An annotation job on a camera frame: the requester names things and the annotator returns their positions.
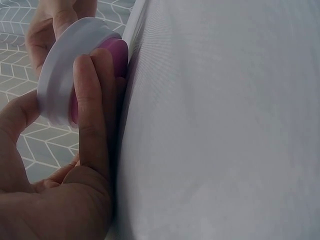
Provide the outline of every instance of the finger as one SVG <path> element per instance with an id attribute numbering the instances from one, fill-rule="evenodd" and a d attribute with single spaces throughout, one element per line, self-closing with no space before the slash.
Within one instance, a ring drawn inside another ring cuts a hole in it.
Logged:
<path id="1" fill-rule="evenodd" d="M 58 39 L 70 25 L 78 20 L 78 16 L 73 8 L 74 1 L 50 0 L 50 3 L 52 4 L 53 30 L 55 38 Z"/>
<path id="2" fill-rule="evenodd" d="M 73 9 L 78 15 L 78 19 L 85 17 L 95 17 L 97 11 L 98 0 L 77 0 L 73 5 Z"/>
<path id="3" fill-rule="evenodd" d="M 107 177 L 109 161 L 102 93 L 89 56 L 82 55 L 75 60 L 73 75 L 78 100 L 79 160 L 82 166 Z"/>
<path id="4" fill-rule="evenodd" d="M 25 46 L 37 76 L 40 76 L 46 57 L 55 43 L 53 20 L 41 19 L 40 13 L 36 13 L 25 36 Z"/>
<path id="5" fill-rule="evenodd" d="M 51 176 L 48 177 L 49 180 L 62 184 L 67 174 L 74 169 L 74 167 L 79 163 L 79 155 L 77 154 L 71 163 L 58 169 Z"/>
<path id="6" fill-rule="evenodd" d="M 91 53 L 102 91 L 103 114 L 109 150 L 112 148 L 117 120 L 117 86 L 114 74 L 114 63 L 111 53 L 104 48 L 97 48 Z"/>
<path id="7" fill-rule="evenodd" d="M 20 134 L 39 117 L 37 92 L 12 100 L 0 112 L 0 130 L 16 143 Z"/>

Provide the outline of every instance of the gray patterned fabric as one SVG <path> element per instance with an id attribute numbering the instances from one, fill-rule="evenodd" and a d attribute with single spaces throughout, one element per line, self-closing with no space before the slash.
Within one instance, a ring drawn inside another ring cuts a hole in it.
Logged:
<path id="1" fill-rule="evenodd" d="M 0 0 L 0 109 L 37 87 L 24 38 L 37 5 L 38 0 Z M 99 0 L 96 16 L 122 34 L 133 5 L 134 0 Z M 17 147 L 29 180 L 35 182 L 70 162 L 78 151 L 78 133 L 40 117 L 23 132 Z"/>

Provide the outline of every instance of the knuckle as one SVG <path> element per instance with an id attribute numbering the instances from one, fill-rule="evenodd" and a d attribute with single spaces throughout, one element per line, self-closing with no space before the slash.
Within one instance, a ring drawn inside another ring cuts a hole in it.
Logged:
<path id="1" fill-rule="evenodd" d="M 94 126 L 80 126 L 79 134 L 82 138 L 105 140 L 105 132 L 98 130 Z"/>

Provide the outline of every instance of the skin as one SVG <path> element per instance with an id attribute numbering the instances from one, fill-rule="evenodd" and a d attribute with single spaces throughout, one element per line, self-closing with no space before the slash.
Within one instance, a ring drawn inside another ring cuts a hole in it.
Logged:
<path id="1" fill-rule="evenodd" d="M 78 19 L 96 16 L 98 0 L 39 0 L 25 45 L 39 76 L 46 57 L 62 33 Z"/>
<path id="2" fill-rule="evenodd" d="M 79 110 L 79 154 L 48 179 L 30 184 L 17 151 L 21 132 L 39 116 L 36 93 L 0 113 L 0 239 L 104 239 L 112 217 L 109 148 L 126 82 L 111 54 L 96 49 L 73 66 Z"/>

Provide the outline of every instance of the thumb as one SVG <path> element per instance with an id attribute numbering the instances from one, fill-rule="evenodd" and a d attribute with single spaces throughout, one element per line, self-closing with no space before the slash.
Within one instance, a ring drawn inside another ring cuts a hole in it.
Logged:
<path id="1" fill-rule="evenodd" d="M 58 39 L 71 24 L 78 20 L 78 16 L 73 8 L 72 1 L 58 0 L 52 3 L 52 24 L 55 39 Z"/>

